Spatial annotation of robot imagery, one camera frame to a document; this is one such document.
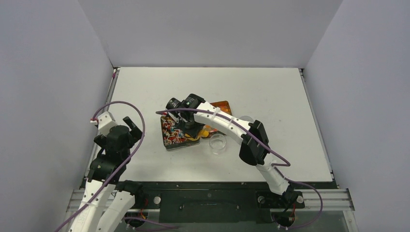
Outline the orange plastic scoop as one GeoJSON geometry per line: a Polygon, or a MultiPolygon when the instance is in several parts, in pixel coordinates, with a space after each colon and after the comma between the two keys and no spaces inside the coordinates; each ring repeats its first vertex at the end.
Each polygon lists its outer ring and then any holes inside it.
{"type": "Polygon", "coordinates": [[[191,137],[191,136],[189,136],[188,134],[185,134],[185,137],[186,137],[188,140],[197,141],[197,140],[199,140],[199,139],[201,139],[201,138],[204,138],[204,139],[210,138],[213,134],[215,134],[215,133],[217,133],[217,132],[218,132],[217,129],[212,128],[212,127],[209,126],[209,125],[205,125],[205,126],[203,127],[203,129],[198,133],[198,135],[197,135],[196,137],[191,137]]]}

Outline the tin box of lollipops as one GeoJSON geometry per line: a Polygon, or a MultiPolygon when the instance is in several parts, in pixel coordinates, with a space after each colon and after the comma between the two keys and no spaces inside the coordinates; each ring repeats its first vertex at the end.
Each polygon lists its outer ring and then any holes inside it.
{"type": "Polygon", "coordinates": [[[167,151],[194,146],[200,143],[199,140],[189,140],[182,130],[175,127],[176,122],[169,115],[162,115],[160,120],[162,141],[167,151]]]}

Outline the clear round lid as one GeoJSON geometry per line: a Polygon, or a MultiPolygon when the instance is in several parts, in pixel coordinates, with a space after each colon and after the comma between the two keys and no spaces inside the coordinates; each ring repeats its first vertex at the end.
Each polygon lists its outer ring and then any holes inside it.
{"type": "Polygon", "coordinates": [[[254,122],[254,119],[250,116],[241,116],[239,119],[243,120],[243,121],[247,121],[247,122],[254,122]]]}

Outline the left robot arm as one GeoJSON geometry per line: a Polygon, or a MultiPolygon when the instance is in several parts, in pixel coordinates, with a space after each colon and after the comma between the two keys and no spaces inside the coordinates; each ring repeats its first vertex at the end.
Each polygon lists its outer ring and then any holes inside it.
{"type": "Polygon", "coordinates": [[[99,134],[94,143],[100,147],[91,162],[78,214],[69,228],[71,232],[113,232],[126,211],[144,202],[142,186],[120,181],[131,159],[131,148],[142,139],[143,132],[128,117],[120,125],[109,113],[97,118],[99,134]]]}

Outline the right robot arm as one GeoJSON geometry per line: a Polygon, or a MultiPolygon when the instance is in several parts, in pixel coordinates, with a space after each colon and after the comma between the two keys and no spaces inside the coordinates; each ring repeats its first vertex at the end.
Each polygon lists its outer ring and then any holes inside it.
{"type": "Polygon", "coordinates": [[[273,193],[276,205],[289,208],[297,202],[299,193],[277,167],[289,167],[290,162],[272,150],[262,122],[249,122],[232,116],[195,94],[183,101],[171,98],[164,113],[176,121],[185,136],[196,139],[208,125],[229,136],[240,145],[239,158],[256,167],[273,193]]]}

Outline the clear plastic round container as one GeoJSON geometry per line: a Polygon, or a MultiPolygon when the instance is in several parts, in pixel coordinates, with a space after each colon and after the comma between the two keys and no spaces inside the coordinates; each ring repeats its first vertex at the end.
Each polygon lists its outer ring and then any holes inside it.
{"type": "Polygon", "coordinates": [[[212,154],[220,155],[226,150],[227,140],[225,135],[214,134],[209,139],[209,146],[212,154]]]}

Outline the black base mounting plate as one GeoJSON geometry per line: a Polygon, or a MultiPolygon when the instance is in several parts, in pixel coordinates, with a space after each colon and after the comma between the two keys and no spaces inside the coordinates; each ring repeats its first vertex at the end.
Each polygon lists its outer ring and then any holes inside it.
{"type": "Polygon", "coordinates": [[[272,222],[270,209],[291,209],[264,182],[142,182],[143,194],[131,207],[159,210],[162,223],[272,222]]]}

